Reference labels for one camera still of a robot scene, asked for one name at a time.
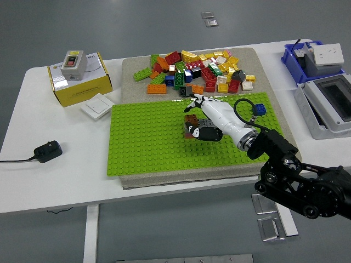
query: white outlet box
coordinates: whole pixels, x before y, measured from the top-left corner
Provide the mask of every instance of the white outlet box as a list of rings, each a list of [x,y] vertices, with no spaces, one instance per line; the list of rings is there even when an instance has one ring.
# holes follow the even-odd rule
[[[316,66],[342,65],[344,63],[340,44],[314,45],[313,52]]]

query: yellow box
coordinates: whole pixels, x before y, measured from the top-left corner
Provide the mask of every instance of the yellow box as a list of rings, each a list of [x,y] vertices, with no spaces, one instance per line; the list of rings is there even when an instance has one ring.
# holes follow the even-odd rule
[[[48,66],[49,78],[54,95],[62,107],[90,100],[98,93],[112,91],[109,73],[100,53],[87,55],[87,68],[81,81],[67,81],[61,73],[63,62]]]

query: power cord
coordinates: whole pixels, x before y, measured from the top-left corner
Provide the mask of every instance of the power cord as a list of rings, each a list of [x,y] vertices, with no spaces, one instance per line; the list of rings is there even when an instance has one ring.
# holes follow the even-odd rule
[[[45,163],[51,159],[56,158],[62,154],[61,146],[57,141],[49,141],[38,148],[34,149],[34,156],[27,160],[8,160],[0,161],[0,163],[17,163],[17,162],[29,162],[37,159],[40,163]]]

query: orange lego brick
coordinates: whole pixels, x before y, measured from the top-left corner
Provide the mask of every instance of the orange lego brick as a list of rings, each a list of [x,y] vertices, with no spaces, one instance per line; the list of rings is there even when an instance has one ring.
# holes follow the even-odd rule
[[[169,64],[167,63],[166,59],[158,56],[157,62],[160,64],[160,66],[163,70],[169,70]]]
[[[193,85],[192,92],[202,95],[202,93],[203,93],[203,86]]]
[[[148,94],[167,94],[167,87],[165,84],[149,84]]]
[[[152,70],[152,74],[150,75],[150,78],[151,78],[151,79],[154,79],[154,78],[156,78],[158,75],[159,75],[159,73],[158,73],[157,71]]]

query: white electrical box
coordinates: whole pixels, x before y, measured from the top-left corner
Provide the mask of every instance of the white electrical box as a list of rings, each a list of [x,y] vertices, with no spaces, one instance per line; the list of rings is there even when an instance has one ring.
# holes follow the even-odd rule
[[[62,75],[68,81],[81,81],[87,67],[87,57],[82,50],[69,50],[61,67]]]

